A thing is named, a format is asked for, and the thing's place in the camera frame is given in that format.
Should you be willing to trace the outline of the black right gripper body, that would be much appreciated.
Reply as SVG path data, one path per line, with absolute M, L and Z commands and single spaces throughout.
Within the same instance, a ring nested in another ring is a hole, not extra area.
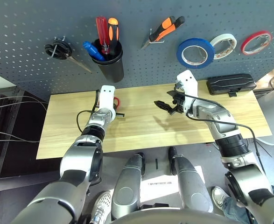
M 173 101 L 172 103 L 175 105 L 174 109 L 177 113 L 184 113 L 184 102 L 185 96 L 183 93 L 180 93 L 180 96 L 172 96 Z

